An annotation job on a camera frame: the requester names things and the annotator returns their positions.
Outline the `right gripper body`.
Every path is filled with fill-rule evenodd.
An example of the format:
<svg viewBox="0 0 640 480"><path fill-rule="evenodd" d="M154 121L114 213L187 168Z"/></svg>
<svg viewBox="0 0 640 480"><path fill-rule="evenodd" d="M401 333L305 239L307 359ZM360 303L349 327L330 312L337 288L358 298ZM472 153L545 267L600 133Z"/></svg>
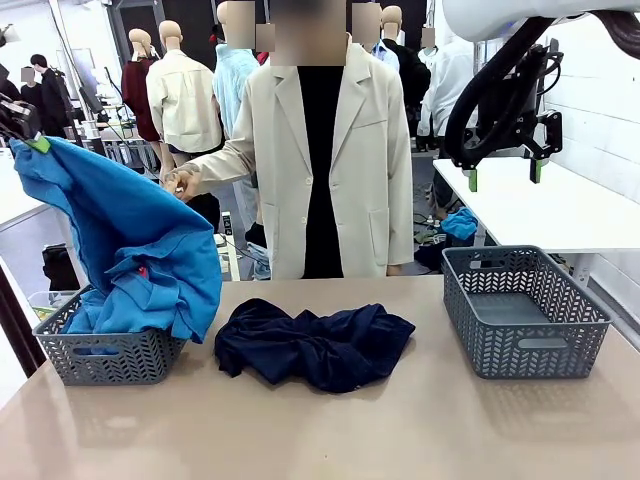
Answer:
<svg viewBox="0 0 640 480"><path fill-rule="evenodd" d="M539 111L550 73L548 47L534 44L521 53L498 50L478 73L485 86L477 105L475 151L551 149L551 113Z"/></svg>

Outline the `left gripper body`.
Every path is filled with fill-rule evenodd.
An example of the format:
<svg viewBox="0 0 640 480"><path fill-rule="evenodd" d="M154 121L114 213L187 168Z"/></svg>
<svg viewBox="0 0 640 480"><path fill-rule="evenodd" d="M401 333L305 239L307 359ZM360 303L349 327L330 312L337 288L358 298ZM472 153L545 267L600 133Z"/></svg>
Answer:
<svg viewBox="0 0 640 480"><path fill-rule="evenodd" d="M24 101L1 98L1 137L36 142L41 136L41 121L37 109Z"/></svg>

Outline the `person's right hand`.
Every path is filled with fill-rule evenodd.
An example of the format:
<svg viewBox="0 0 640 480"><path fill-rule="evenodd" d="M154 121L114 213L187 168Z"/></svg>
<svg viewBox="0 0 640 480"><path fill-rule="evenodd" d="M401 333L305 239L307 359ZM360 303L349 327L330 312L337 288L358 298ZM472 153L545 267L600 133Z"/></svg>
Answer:
<svg viewBox="0 0 640 480"><path fill-rule="evenodd" d="M202 173L197 166L184 165L163 177L163 188L171 195L187 203L201 193Z"/></svg>

